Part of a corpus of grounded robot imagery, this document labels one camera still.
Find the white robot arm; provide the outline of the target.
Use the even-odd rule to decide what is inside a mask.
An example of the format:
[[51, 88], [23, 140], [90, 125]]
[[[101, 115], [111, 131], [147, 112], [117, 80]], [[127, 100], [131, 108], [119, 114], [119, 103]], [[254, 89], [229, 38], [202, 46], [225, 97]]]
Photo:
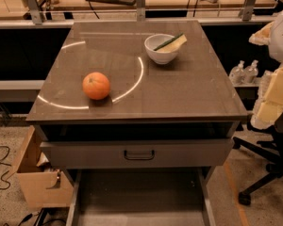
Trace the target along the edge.
[[273, 22], [253, 34], [249, 41], [256, 45], [267, 45], [269, 56], [280, 63], [278, 69], [261, 79], [251, 118], [254, 127], [266, 129], [274, 125], [283, 113], [283, 10]]

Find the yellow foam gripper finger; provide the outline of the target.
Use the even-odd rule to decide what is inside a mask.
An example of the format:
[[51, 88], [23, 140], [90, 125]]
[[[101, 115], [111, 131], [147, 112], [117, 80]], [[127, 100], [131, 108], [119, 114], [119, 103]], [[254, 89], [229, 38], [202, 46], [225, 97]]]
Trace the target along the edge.
[[255, 45], [268, 45], [273, 24], [273, 22], [270, 22], [263, 26], [259, 31], [252, 34], [249, 38], [249, 42]]
[[257, 117], [266, 123], [274, 123], [283, 112], [283, 66], [271, 75], [270, 84], [263, 95]]

